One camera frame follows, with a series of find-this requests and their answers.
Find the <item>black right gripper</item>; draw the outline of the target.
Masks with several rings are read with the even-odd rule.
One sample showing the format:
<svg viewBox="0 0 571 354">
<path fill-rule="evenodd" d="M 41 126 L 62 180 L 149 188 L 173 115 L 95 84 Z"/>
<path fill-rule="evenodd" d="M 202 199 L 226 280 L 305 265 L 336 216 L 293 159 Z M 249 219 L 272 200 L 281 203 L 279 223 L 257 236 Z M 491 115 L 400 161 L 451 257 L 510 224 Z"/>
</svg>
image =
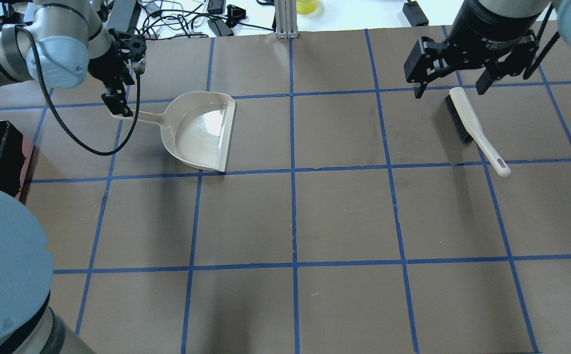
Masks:
<svg viewBox="0 0 571 354">
<path fill-rule="evenodd" d="M 459 70 L 482 69 L 476 91 L 483 95 L 496 81 L 516 77 L 530 67 L 539 49 L 532 26 L 537 0 L 465 0 L 443 42 L 418 38 L 403 65 L 414 95 Z"/>
</svg>

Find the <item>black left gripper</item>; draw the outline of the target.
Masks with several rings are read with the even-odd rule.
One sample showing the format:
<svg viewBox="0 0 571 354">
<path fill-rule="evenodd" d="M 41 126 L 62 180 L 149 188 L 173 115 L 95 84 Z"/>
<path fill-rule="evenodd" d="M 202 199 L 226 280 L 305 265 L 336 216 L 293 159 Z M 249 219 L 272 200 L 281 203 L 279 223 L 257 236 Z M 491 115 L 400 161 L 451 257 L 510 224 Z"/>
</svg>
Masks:
<svg viewBox="0 0 571 354">
<path fill-rule="evenodd" d="M 88 61 L 88 73 L 104 84 L 101 100 L 111 115 L 132 117 L 133 111 L 126 99 L 126 86 L 134 85 L 128 63 L 140 62 L 146 52 L 146 41 L 142 34 L 128 33 L 116 29 L 103 29 L 90 42 L 97 44 L 101 55 Z"/>
</svg>

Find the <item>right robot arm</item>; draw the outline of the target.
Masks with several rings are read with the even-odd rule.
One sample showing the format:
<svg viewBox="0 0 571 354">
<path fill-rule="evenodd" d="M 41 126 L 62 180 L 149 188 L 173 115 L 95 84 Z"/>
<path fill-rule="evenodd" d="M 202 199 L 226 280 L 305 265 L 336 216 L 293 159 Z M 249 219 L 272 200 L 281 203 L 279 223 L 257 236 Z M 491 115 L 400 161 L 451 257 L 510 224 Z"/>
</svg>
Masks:
<svg viewBox="0 0 571 354">
<path fill-rule="evenodd" d="M 403 65 L 414 96 L 459 70 L 482 69 L 484 94 L 506 76 L 530 78 L 560 39 L 571 48 L 571 0 L 465 0 L 443 42 L 418 38 Z"/>
</svg>

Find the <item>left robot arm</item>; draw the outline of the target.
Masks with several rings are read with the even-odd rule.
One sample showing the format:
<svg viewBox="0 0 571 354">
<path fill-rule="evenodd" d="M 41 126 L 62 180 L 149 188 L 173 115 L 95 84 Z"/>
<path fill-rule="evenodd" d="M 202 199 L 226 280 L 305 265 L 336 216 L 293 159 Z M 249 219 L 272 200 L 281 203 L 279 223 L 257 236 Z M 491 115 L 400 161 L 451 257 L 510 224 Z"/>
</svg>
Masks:
<svg viewBox="0 0 571 354">
<path fill-rule="evenodd" d="M 121 33 L 104 27 L 87 0 L 36 0 L 29 26 L 0 27 L 0 88 L 35 80 L 54 116 L 48 88 L 71 89 L 87 75 L 106 87 L 112 114 L 131 117 L 134 84 Z M 40 222 L 20 201 L 32 144 L 0 120 L 0 354 L 90 354 L 52 307 L 53 256 Z"/>
</svg>

